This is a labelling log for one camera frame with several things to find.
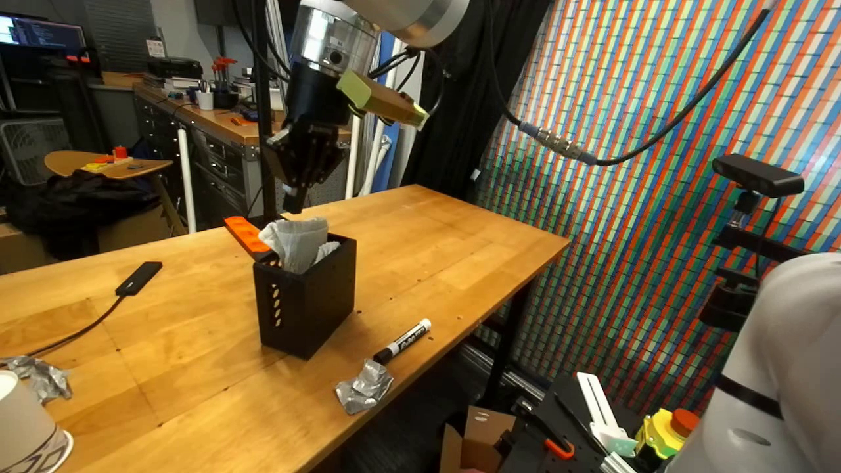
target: marker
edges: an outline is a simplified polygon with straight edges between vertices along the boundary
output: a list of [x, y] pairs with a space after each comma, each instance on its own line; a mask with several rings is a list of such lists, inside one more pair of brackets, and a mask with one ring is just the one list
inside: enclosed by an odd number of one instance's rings
[[384, 348], [373, 354], [375, 363], [386, 365], [392, 356], [404, 351], [409, 343], [416, 343], [426, 330], [430, 327], [430, 321], [424, 317], [419, 325], [413, 325], [404, 336], [394, 338]]

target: table leg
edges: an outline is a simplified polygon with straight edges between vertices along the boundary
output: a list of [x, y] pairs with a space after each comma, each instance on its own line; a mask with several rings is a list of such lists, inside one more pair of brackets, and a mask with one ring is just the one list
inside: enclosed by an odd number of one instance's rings
[[526, 315], [526, 301], [529, 301], [529, 293], [530, 293], [530, 285], [534, 281], [529, 281], [526, 285], [521, 285], [521, 290], [512, 297], [511, 301], [511, 310], [503, 321], [503, 338], [499, 338], [499, 347], [495, 351], [495, 365], [492, 365], [492, 375], [483, 385], [483, 394], [480, 394], [480, 403], [492, 403], [499, 394], [499, 384], [503, 384], [503, 372], [508, 368], [508, 359], [515, 348], [515, 342], [518, 342], [518, 334], [521, 334], [521, 325], [522, 325], [522, 315]]

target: patterned fabric backdrop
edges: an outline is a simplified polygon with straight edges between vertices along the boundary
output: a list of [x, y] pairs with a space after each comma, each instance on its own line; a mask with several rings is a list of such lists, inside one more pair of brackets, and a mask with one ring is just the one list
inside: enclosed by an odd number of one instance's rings
[[[662, 129], [716, 72], [756, 0], [557, 0], [511, 108], [614, 158]], [[638, 411], [704, 407], [734, 336], [697, 321], [716, 268], [751, 255], [716, 246], [737, 184], [710, 159], [742, 152], [797, 170], [769, 238], [841, 250], [841, 3], [777, 0], [708, 99], [660, 145], [614, 168], [557, 158], [499, 122], [479, 205], [571, 237], [538, 281], [518, 363], [534, 375], [595, 369]], [[748, 221], [769, 218], [763, 198]]]

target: workbench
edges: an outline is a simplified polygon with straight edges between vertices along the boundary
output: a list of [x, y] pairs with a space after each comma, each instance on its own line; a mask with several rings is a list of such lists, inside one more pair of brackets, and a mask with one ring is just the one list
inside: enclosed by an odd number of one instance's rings
[[[11, 356], [86, 325], [139, 263], [162, 263], [105, 323], [45, 354], [74, 385], [48, 403], [77, 438], [62, 470], [311, 470], [568, 246], [424, 185], [313, 216], [358, 241], [358, 283], [354, 310], [311, 359], [261, 347], [253, 256], [225, 227], [0, 275]], [[348, 414], [333, 385], [420, 317], [430, 330], [390, 363], [384, 403]]]

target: black pencil holder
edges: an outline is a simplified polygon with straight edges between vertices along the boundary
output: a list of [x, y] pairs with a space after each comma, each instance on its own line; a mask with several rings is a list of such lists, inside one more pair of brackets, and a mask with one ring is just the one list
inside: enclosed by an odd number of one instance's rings
[[332, 233], [340, 246], [306, 273], [288, 273], [271, 251], [254, 260], [261, 342], [311, 359], [353, 313], [358, 241]]

